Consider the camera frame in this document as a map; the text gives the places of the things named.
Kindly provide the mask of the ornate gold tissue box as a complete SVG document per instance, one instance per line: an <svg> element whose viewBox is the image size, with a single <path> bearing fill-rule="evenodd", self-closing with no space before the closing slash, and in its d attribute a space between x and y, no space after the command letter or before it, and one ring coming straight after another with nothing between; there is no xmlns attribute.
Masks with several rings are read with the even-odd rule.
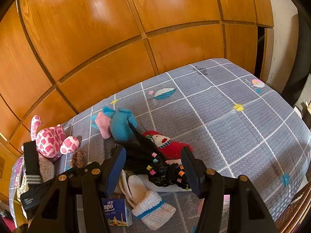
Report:
<svg viewBox="0 0 311 233"><path fill-rule="evenodd" d="M21 202L21 194L28 191L25 176L25 163L23 161L17 164L14 185L16 186L16 199Z"/></svg>

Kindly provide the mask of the red santa sock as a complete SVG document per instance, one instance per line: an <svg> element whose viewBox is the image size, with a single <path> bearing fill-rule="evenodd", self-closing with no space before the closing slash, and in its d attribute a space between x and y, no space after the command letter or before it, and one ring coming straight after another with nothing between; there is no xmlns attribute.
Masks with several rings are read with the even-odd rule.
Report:
<svg viewBox="0 0 311 233"><path fill-rule="evenodd" d="M164 155L166 160L180 159L181 150L184 147L189 148L190 151L193 152L193 148L189 144L174 141L171 138L154 130L148 130L144 132L143 136L149 138L149 140L155 144L158 151Z"/></svg>

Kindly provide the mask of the black white striped sock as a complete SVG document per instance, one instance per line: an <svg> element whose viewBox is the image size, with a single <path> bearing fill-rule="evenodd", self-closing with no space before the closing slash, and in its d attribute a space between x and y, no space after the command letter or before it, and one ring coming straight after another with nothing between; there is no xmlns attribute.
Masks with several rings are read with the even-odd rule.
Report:
<svg viewBox="0 0 311 233"><path fill-rule="evenodd" d="M40 173L36 142L26 142L23 144L23 148L26 181L29 185L40 185L43 183L43 178Z"/></svg>

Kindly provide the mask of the black wig colourful bands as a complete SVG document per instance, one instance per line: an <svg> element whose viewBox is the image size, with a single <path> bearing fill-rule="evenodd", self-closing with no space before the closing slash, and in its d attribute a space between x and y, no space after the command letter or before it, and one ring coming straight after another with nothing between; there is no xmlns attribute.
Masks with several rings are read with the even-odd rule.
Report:
<svg viewBox="0 0 311 233"><path fill-rule="evenodd" d="M156 145L140 134L136 128L129 124L135 135L136 142L121 142L126 151L124 169L136 175L146 175L148 181L158 187L177 185L184 190L190 190L190 185L182 165L169 164Z"/></svg>

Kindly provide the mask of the wooden wardrobe panels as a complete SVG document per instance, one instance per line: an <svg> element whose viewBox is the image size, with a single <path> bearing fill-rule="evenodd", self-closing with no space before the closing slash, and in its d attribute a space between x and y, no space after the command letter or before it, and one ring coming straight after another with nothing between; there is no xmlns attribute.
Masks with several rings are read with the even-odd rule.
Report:
<svg viewBox="0 0 311 233"><path fill-rule="evenodd" d="M101 99L209 58L254 72L270 0L1 0L1 145Z"/></svg>

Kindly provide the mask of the blue Tempo tissue pack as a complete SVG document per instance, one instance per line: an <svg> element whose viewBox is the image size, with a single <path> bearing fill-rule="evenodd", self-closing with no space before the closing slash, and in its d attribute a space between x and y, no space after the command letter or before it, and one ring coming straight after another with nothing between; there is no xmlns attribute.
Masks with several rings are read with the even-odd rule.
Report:
<svg viewBox="0 0 311 233"><path fill-rule="evenodd" d="M131 207L124 198L102 199L110 226L129 227L133 224Z"/></svg>

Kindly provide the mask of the blue pink plush toy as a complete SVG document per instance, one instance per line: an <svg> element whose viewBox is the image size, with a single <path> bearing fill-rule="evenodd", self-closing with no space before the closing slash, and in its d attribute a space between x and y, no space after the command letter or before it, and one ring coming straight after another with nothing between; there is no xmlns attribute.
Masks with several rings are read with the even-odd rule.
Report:
<svg viewBox="0 0 311 233"><path fill-rule="evenodd" d="M130 126L137 128L137 122L132 111L126 108L113 110L107 106L90 117L91 126L99 130L103 139L113 137L117 142L128 142L134 137Z"/></svg>

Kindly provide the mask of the cream white sock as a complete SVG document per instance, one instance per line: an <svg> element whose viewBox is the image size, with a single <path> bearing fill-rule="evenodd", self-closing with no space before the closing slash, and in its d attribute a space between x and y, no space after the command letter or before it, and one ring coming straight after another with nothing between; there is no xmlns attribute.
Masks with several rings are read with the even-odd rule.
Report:
<svg viewBox="0 0 311 233"><path fill-rule="evenodd" d="M136 203L133 199L133 196L131 194L131 191L129 189L129 185L127 182L127 175L124 170L121 170L118 182L116 184L114 193L124 195L127 202L130 204L132 208L136 206Z"/></svg>

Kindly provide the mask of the brown hair scrunchie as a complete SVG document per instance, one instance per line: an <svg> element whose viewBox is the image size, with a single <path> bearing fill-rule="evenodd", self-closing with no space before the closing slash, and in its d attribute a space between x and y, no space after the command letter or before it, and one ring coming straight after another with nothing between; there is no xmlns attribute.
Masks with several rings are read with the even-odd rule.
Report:
<svg viewBox="0 0 311 233"><path fill-rule="evenodd" d="M83 168L85 163L86 152L84 150L78 149L71 158L70 167L71 168Z"/></svg>

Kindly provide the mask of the pink white plush toy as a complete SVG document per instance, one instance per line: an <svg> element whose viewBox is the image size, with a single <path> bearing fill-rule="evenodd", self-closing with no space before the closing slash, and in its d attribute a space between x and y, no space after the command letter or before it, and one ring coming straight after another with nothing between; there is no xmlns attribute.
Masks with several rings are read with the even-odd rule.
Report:
<svg viewBox="0 0 311 233"><path fill-rule="evenodd" d="M67 136L61 125L38 130L41 124L41 118L35 115L31 120L31 141L36 142L36 149L43 157L54 162L79 148L79 140Z"/></svg>

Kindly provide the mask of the white sock blue stripe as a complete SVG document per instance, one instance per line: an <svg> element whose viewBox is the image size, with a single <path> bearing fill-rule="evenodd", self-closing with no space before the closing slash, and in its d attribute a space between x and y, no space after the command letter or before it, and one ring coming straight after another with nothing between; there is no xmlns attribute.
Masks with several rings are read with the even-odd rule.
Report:
<svg viewBox="0 0 311 233"><path fill-rule="evenodd" d="M132 214L150 230L161 228L175 214L176 208L166 203L156 191L147 190L137 175L128 178L128 189Z"/></svg>

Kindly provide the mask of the grey checked bed sheet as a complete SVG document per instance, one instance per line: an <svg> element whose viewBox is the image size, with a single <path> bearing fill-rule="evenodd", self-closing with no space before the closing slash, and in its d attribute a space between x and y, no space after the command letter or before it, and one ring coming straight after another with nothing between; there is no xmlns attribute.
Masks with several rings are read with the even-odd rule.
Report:
<svg viewBox="0 0 311 233"><path fill-rule="evenodd" d="M132 111L142 133L189 144L194 156L227 177L250 178L273 220L288 207L310 163L310 130L272 88L222 58L183 66L111 95L74 117L40 114L39 129L61 125L79 140L85 161L110 156L90 117L103 107Z"/></svg>

